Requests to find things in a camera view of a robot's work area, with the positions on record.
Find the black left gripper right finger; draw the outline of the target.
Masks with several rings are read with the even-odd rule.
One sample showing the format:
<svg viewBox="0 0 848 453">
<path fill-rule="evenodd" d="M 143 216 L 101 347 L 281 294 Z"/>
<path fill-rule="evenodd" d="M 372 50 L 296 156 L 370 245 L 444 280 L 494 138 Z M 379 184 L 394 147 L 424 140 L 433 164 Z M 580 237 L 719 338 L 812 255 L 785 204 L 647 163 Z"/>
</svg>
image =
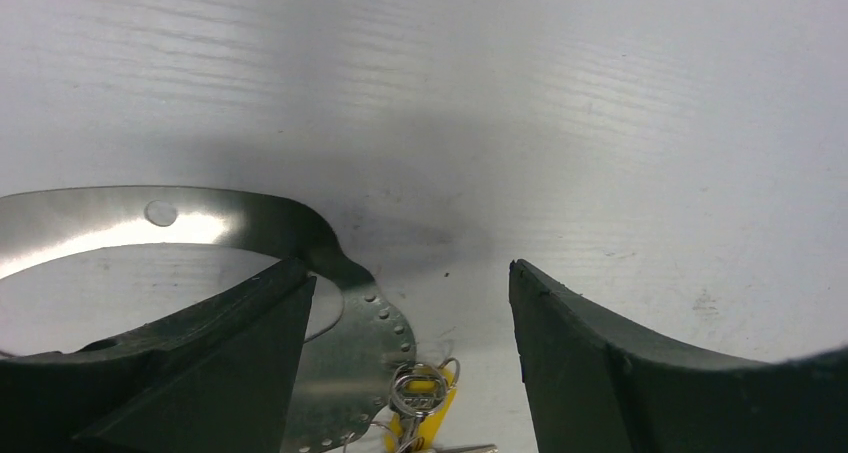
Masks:
<svg viewBox="0 0 848 453">
<path fill-rule="evenodd" d="M 512 262 L 542 452 L 843 452 L 847 352 L 765 363 L 683 343 Z"/>
</svg>

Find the perforated metal key plate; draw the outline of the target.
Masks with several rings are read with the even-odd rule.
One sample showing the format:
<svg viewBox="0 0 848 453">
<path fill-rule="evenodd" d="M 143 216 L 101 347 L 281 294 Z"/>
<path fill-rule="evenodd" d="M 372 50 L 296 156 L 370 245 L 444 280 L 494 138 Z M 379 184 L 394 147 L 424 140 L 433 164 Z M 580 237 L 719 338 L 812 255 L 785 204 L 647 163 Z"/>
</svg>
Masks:
<svg viewBox="0 0 848 453">
<path fill-rule="evenodd" d="M 1 201 L 6 277 L 75 254 L 147 244 L 296 258 L 339 288 L 339 319 L 304 344 L 282 441 L 286 452 L 325 452 L 362 436 L 387 402 L 395 369 L 415 356 L 404 315 L 382 296 L 372 274 L 344 254 L 329 223 L 297 201 L 159 186 L 48 190 Z"/>
</svg>

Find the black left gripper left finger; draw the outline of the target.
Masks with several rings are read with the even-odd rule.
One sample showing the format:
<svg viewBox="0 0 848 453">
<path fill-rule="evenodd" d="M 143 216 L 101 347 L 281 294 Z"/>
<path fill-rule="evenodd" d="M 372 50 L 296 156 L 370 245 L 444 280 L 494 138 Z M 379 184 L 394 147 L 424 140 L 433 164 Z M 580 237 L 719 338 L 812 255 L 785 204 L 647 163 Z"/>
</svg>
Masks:
<svg viewBox="0 0 848 453">
<path fill-rule="evenodd" d="M 5 452 L 277 452 L 316 281 L 284 260 L 73 353 L 1 363 Z"/>
</svg>

